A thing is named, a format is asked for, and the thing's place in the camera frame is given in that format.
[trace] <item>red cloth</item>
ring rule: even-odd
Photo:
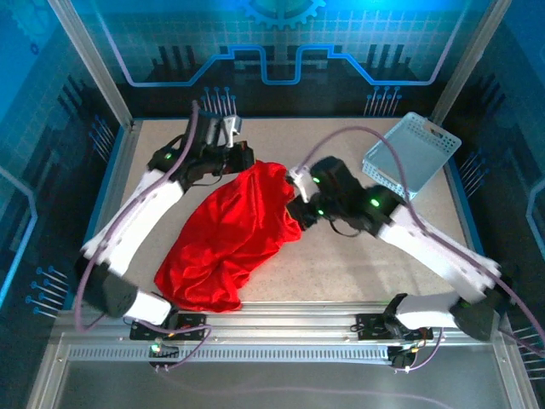
[[[237,291],[286,242],[301,238],[285,206],[294,198],[281,164],[256,163],[215,190],[189,217],[155,276],[180,308],[240,308]]]

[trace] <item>enclosure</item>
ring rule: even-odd
[[[451,287],[403,251],[326,223],[252,273],[242,309],[205,313],[213,337],[170,374],[155,373],[150,343],[130,340],[123,320],[78,333],[72,284],[82,245],[185,132],[191,101],[239,115],[256,158],[287,169],[330,132],[386,134],[415,112],[462,141],[417,211],[516,271],[516,292],[545,323],[544,18],[531,0],[1,1],[2,406],[543,407],[542,359],[499,333],[482,343],[449,329],[416,373],[377,365],[394,343],[359,342],[354,315]],[[362,160],[375,143],[353,131],[317,157],[342,158],[369,186]],[[156,291],[188,217],[235,177],[192,187],[126,278]],[[517,308],[503,325],[542,347]]]

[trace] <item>blue plastic basket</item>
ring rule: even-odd
[[[454,135],[413,112],[407,113],[384,136],[401,159],[411,199],[462,144]],[[398,168],[381,141],[365,155],[363,172],[404,197]]]

